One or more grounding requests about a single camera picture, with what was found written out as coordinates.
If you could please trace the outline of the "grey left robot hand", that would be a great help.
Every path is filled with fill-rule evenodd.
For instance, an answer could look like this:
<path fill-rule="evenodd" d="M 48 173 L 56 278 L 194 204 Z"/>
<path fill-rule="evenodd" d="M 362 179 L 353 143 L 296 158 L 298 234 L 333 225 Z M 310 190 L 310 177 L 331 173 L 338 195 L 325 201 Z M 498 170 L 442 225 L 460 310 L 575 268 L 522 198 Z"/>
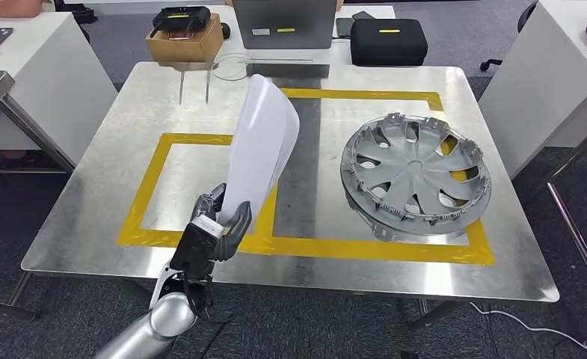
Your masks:
<path fill-rule="evenodd" d="M 209 193 L 201 194 L 194 204 L 191 220 L 199 215 L 205 215 L 217 224 L 215 216 L 222 209 L 226 188 L 227 184 L 223 182 Z M 246 200 L 240 203 L 231 218 L 229 230 L 217 241 L 210 253 L 210 260 L 223 262 L 232 258 L 249 229 L 252 219 L 251 202 Z"/>

